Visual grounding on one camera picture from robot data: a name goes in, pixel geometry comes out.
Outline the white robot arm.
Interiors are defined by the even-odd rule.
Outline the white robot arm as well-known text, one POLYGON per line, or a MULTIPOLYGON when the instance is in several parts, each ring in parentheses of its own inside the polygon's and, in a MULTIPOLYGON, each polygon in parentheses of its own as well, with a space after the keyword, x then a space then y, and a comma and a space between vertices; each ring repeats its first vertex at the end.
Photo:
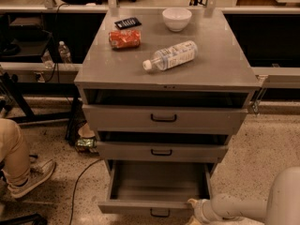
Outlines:
POLYGON ((189 199, 187 202, 193 208, 193 215, 186 225, 240 221, 242 218, 264 225, 300 225, 300 168, 291 167, 280 172, 266 201, 239 200, 220 193, 211 200, 189 199))

